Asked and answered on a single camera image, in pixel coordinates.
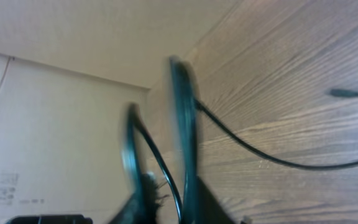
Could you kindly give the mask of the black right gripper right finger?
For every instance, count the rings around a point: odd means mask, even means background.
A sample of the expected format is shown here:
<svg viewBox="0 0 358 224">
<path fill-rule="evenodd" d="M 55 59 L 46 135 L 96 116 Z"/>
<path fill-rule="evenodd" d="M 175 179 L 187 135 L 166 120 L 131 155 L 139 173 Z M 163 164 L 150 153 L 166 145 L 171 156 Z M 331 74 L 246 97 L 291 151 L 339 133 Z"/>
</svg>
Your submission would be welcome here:
<svg viewBox="0 0 358 224">
<path fill-rule="evenodd" d="M 196 178 L 195 223 L 235 224 L 200 177 Z"/>
</svg>

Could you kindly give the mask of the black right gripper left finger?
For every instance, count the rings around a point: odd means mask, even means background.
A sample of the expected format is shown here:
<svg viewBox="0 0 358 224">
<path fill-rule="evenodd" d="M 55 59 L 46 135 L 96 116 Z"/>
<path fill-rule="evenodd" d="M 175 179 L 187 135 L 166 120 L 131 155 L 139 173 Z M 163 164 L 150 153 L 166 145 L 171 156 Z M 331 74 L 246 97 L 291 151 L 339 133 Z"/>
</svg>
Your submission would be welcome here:
<svg viewBox="0 0 358 224">
<path fill-rule="evenodd" d="M 141 175 L 142 188 L 135 188 L 135 192 L 108 222 L 108 224 L 156 224 L 157 211 L 161 207 L 158 202 L 158 184 L 154 173 L 147 172 Z"/>
</svg>

